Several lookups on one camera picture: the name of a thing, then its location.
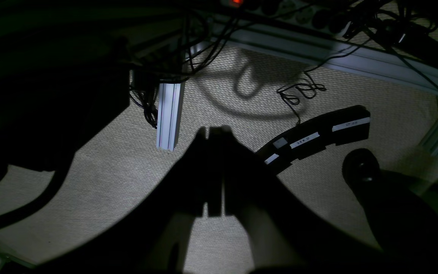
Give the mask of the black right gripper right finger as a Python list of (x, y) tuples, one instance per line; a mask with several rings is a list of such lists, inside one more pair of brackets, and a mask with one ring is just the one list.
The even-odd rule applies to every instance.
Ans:
[(209, 144), (219, 153), (225, 209), (248, 234), (254, 274), (313, 274), (315, 262), (301, 227), (315, 215), (245, 147), (228, 126), (211, 127)]

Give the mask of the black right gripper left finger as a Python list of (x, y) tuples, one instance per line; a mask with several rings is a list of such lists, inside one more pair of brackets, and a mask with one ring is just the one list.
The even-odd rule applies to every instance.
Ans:
[(184, 270), (190, 234), (200, 213), (206, 129), (201, 127), (182, 157), (126, 218), (125, 274), (171, 274)]

